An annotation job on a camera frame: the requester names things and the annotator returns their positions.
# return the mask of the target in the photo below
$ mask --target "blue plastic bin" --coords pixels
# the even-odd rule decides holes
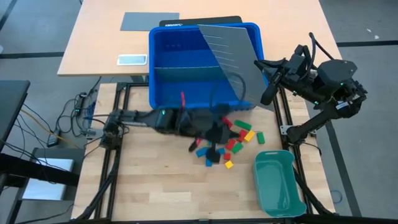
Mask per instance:
[[[246,28],[257,58],[264,58],[257,25],[219,26]],[[213,105],[228,103],[233,110],[253,108],[250,102],[239,104],[198,26],[156,27],[149,33],[149,103],[153,109],[179,108],[182,91],[186,108],[208,108],[211,92]]]
[[[278,150],[260,152],[254,161],[259,205],[271,217],[297,217],[307,209],[299,197],[293,160],[291,152]]]

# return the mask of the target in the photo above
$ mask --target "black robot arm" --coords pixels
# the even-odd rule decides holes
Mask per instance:
[[[300,144],[307,134],[321,128],[331,119],[350,118],[361,109],[366,99],[367,91],[362,85],[352,79],[357,67],[347,60],[333,59],[323,62],[317,68],[313,65],[315,44],[324,49],[315,40],[312,57],[308,47],[297,46],[290,60],[279,61],[256,60],[254,64],[263,72],[269,81],[269,86],[262,95],[261,103],[271,104],[278,88],[290,90],[293,95],[301,96],[313,103],[314,109],[321,113],[299,126],[292,126],[287,131],[290,143]]]

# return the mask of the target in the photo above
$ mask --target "floor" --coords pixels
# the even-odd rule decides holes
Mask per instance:
[[[337,43],[372,42],[398,40],[398,2],[394,0],[321,0],[321,5]],[[78,11],[79,0],[0,0],[0,17],[14,5],[7,21],[0,30],[0,45],[4,54],[63,52],[67,46]],[[398,180],[396,176],[396,141],[398,131],[394,103],[398,90],[396,55],[398,45],[377,47],[342,47],[344,59],[358,66],[355,74],[368,90],[368,99],[358,115],[351,119],[334,121],[340,148],[348,169],[361,213],[365,217],[398,219]],[[62,110],[64,103],[77,93],[88,91],[98,78],[60,78],[56,76],[60,57],[0,59],[0,80],[30,80],[26,104],[40,113],[51,125]],[[101,82],[111,81],[111,77]],[[129,82],[129,77],[114,78],[112,82]],[[309,107],[313,116],[316,111]],[[39,138],[46,140],[47,134],[33,121],[27,124]],[[12,130],[9,142],[21,144],[21,131]],[[68,139],[83,145],[83,138]],[[27,151],[40,147],[31,136],[25,136]],[[322,160],[336,211],[350,215],[350,209],[341,183],[325,128],[318,132],[318,144],[323,151]],[[5,152],[16,153],[5,149]],[[10,188],[0,198],[0,223],[4,223],[9,204],[16,189]],[[17,222],[47,217],[65,211],[72,201],[24,202]],[[70,211],[47,222],[57,223],[70,218]]]

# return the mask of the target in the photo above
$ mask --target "desk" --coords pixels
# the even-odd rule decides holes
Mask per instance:
[[[243,22],[260,27],[268,60],[290,58],[298,44],[311,45],[309,32],[340,57],[320,3],[314,0],[84,0],[58,75],[147,75],[148,65],[116,65],[118,55],[148,54],[149,32],[120,31],[125,12],[179,12],[181,19],[241,16]],[[325,60],[318,50],[315,65]]]
[[[95,114],[108,114],[113,109],[116,84],[99,88]],[[308,119],[303,99],[287,95],[295,124]],[[148,87],[133,87],[129,110],[150,110]],[[151,128],[130,127],[123,139],[118,184],[114,201],[114,221],[126,220],[191,220],[199,218],[267,218],[260,211],[254,188],[252,166],[258,152],[281,149],[275,114],[262,108],[232,113],[263,131],[266,143],[256,140],[233,155],[234,167],[224,164],[205,167],[204,159],[188,153],[192,138],[163,135]],[[102,124],[93,124],[102,128]],[[307,142],[316,144],[314,138]],[[98,141],[87,147],[87,152]],[[317,149],[302,145],[302,163],[307,185],[329,210],[334,211],[322,161]],[[79,216],[94,197],[100,182],[104,149],[92,152],[83,163],[72,218]],[[107,205],[104,196],[103,216]]]

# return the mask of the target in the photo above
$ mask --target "metal bracket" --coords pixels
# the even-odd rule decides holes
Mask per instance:
[[[104,135],[104,131],[102,129],[89,128],[86,131],[86,139],[89,141],[99,138],[103,135]]]
[[[287,135],[286,131],[290,127],[293,127],[293,125],[281,125],[281,126],[279,126],[281,135]],[[317,130],[313,130],[309,134],[311,135],[311,137],[315,137],[317,135]]]

